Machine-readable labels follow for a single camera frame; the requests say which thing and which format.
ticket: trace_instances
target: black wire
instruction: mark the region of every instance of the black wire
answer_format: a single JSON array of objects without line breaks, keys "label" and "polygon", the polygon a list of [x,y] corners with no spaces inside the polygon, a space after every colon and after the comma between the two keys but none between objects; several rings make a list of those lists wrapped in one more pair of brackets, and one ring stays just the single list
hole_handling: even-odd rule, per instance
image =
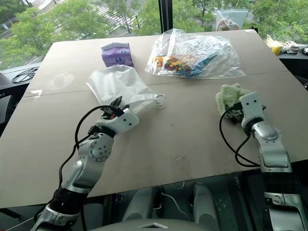
[{"label": "black wire", "polygon": [[22,73],[19,73],[12,79],[12,83],[22,83],[32,79],[38,69],[38,67],[32,67],[26,71],[23,71]]},{"label": "black wire", "polygon": [[89,137],[90,137],[90,135],[86,136],[85,138],[83,138],[83,139],[79,140],[77,143],[75,143],[72,153],[69,155],[69,157],[59,167],[59,188],[61,187],[61,184],[63,182],[62,169],[63,169],[64,165],[66,165],[66,163],[74,156],[77,145],[80,144],[81,142],[85,141]]},{"label": "black wire", "polygon": [[101,108],[109,108],[111,110],[118,110],[118,108],[113,107],[113,106],[109,106],[109,105],[102,105],[102,106],[97,106],[92,108],[91,110],[89,110],[82,118],[81,120],[78,122],[77,127],[76,127],[76,131],[75,131],[75,144],[77,145],[77,149],[79,148],[79,144],[78,144],[78,133],[79,133],[79,129],[80,126],[82,124],[82,122],[94,111],[96,111],[97,109],[101,109]]},{"label": "black wire", "polygon": [[85,212],[84,212],[84,207],[81,207],[80,210],[80,217],[81,217],[81,225],[82,225],[82,230],[87,231],[87,225],[86,225],[86,220],[85,220]]},{"label": "black wire", "polygon": [[241,163],[240,160],[239,160],[239,150],[247,143],[247,141],[250,139],[250,137],[251,137],[251,134],[249,134],[249,135],[247,136],[247,138],[240,144],[240,146],[239,146],[239,147],[236,149],[236,151],[235,151],[235,160],[236,160],[236,162],[237,162],[239,165],[244,166],[244,167],[256,167],[255,164],[247,165],[247,164]]},{"label": "black wire", "polygon": [[[222,132],[222,120],[223,120],[224,116],[225,116],[228,112],[230,112],[231,110],[232,110],[232,108],[229,108],[229,109],[226,110],[226,111],[222,114],[222,116],[220,117],[220,120],[219,120],[219,131],[220,131],[221,137],[222,137],[222,139],[225,141],[226,145],[231,149],[232,152],[236,153],[236,151],[235,151],[235,150],[231,147],[231,145],[227,142],[227,140],[226,140],[226,138],[225,138],[225,136],[224,136],[224,134],[223,134],[223,132]],[[240,155],[239,153],[237,153],[235,159],[236,159],[236,161],[237,161],[237,163],[238,163],[239,165],[244,166],[245,164],[241,163],[241,162],[238,160],[238,157],[242,158],[243,160],[247,161],[248,163],[251,163],[252,165],[250,165],[250,167],[259,167],[259,166],[260,166],[260,165],[258,165],[257,163],[255,163],[255,162],[253,162],[253,161],[247,159],[246,157]]]}]

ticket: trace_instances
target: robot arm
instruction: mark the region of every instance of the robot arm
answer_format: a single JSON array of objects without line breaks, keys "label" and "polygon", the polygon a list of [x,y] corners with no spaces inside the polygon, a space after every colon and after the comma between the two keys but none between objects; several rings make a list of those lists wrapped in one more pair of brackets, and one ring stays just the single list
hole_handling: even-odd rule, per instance
[{"label": "robot arm", "polygon": [[259,161],[269,206],[267,216],[274,231],[308,231],[307,217],[291,162],[281,142],[281,132],[265,121],[263,107],[256,92],[240,98],[244,119],[242,127],[259,145]]},{"label": "robot arm", "polygon": [[75,223],[88,194],[101,177],[103,166],[111,154],[114,136],[139,123],[138,117],[128,108],[119,111],[109,111],[109,116],[105,112],[91,127],[92,135],[80,144],[71,176],[55,192],[31,231],[49,226],[65,230]]}]

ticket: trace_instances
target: white plastic bag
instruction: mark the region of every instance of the white plastic bag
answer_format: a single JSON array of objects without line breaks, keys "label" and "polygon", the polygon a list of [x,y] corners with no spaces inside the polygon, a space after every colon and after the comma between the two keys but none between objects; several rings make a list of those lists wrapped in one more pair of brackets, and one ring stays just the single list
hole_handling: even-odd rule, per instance
[{"label": "white plastic bag", "polygon": [[120,107],[127,104],[134,113],[138,113],[151,102],[160,108],[160,95],[148,88],[133,67],[114,65],[90,76],[88,87],[92,90],[100,105],[109,105],[122,96]]}]

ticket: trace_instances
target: purple package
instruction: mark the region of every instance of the purple package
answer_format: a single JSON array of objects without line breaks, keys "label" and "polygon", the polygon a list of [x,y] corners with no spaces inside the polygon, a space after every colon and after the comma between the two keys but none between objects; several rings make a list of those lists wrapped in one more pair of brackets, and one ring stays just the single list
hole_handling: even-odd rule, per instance
[{"label": "purple package", "polygon": [[134,66],[128,42],[112,42],[103,46],[102,58],[106,67],[117,64]]}]

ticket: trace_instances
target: crosswalk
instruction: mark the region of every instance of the crosswalk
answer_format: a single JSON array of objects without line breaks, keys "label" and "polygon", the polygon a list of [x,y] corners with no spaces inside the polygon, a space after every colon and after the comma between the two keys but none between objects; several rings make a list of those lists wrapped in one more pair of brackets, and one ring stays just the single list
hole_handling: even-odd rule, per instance
[{"label": "crosswalk", "polygon": [[40,6],[41,4],[43,4],[44,1],[45,1],[45,0],[35,0],[35,1],[29,1],[29,2],[31,2],[32,5],[33,5],[34,7],[38,7],[38,6]]},{"label": "crosswalk", "polygon": [[[60,0],[58,2],[58,4],[61,4],[63,2],[65,2],[66,0]],[[116,16],[116,13],[112,13],[109,11],[108,7],[105,6],[99,6],[99,5],[95,5],[95,4],[90,4],[90,6],[93,8],[93,11],[96,11],[98,15],[102,15],[104,16],[104,18],[110,20],[110,22],[112,24],[114,24],[113,26],[113,30],[119,28],[121,25],[125,25],[126,22],[121,18]],[[128,25],[133,25],[133,21],[135,20],[136,17],[132,17],[131,19],[128,18],[127,19],[127,24]]]}]

